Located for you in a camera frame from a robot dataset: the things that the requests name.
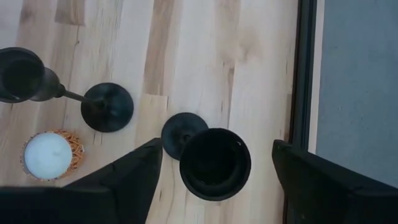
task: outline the round black base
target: round black base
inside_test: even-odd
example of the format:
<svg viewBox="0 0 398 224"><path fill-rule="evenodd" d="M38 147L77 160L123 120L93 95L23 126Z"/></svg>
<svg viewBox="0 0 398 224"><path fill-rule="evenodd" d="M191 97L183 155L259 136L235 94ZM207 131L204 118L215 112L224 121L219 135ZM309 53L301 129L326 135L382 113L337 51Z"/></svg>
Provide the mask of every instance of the round black base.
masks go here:
<svg viewBox="0 0 398 224"><path fill-rule="evenodd" d="M193 113L172 116L163 126L163 148L167 154L180 160L186 143L196 134L209 129L206 122Z"/></svg>
<svg viewBox="0 0 398 224"><path fill-rule="evenodd" d="M104 133L119 131L132 117L134 103L123 87L100 83L91 87L85 97L99 103L81 103L81 115L88 126Z"/></svg>

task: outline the candle holder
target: candle holder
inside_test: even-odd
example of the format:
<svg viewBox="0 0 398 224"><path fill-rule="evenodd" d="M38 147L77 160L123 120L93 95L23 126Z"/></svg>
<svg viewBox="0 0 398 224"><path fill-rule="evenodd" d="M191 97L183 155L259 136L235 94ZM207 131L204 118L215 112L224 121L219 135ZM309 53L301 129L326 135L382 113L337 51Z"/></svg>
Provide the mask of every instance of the candle holder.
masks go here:
<svg viewBox="0 0 398 224"><path fill-rule="evenodd" d="M125 127L134 111L130 94L115 83L97 84L81 96L66 90L58 76L44 67L30 50L20 47L0 50L0 101L46 101L62 96L80 101L81 115L87 125L104 133Z"/></svg>
<svg viewBox="0 0 398 224"><path fill-rule="evenodd" d="M251 170L243 140L227 129L208 128L199 116L179 113L162 130L165 151L180 161L180 175L197 197L221 201L237 194Z"/></svg>

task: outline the light wood plank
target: light wood plank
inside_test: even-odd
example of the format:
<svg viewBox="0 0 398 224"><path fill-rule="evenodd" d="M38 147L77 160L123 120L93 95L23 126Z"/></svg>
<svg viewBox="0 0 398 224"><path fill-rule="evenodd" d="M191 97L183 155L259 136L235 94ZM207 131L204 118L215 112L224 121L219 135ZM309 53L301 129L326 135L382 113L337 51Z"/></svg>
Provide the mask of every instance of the light wood plank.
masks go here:
<svg viewBox="0 0 398 224"><path fill-rule="evenodd" d="M252 156L251 176L233 198L207 202L187 190L179 162L164 153L147 223L281 223L283 196L271 148L289 133L297 0L19 4L0 4L21 12L20 22L15 14L0 15L7 18L0 30L10 30L1 47L14 42L33 50L79 94L97 83L118 83L133 97L135 113L123 130L104 134L84 123L77 101L1 103L0 185L63 186L159 137L172 115L193 112L210 127L242 137ZM60 10L68 16L59 19ZM22 144L54 128L76 132L86 160L55 182L30 180L16 162Z"/></svg>

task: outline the gray rug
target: gray rug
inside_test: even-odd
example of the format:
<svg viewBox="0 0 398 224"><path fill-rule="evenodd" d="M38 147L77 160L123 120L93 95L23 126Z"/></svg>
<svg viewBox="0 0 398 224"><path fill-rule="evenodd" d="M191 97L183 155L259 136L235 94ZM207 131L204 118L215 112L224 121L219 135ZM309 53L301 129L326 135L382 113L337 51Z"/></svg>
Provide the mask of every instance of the gray rug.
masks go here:
<svg viewBox="0 0 398 224"><path fill-rule="evenodd" d="M398 1L326 0L317 154L398 187Z"/></svg>

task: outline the black door frame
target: black door frame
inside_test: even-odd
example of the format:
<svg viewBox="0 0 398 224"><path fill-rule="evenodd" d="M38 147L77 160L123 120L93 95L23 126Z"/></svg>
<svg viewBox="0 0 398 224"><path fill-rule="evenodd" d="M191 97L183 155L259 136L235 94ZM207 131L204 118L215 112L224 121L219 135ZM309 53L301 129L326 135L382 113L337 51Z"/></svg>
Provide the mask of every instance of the black door frame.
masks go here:
<svg viewBox="0 0 398 224"><path fill-rule="evenodd" d="M313 55L317 0L298 0L297 38L294 65L292 112L289 143L297 150L308 150L310 131ZM285 197L283 224L299 224Z"/></svg>

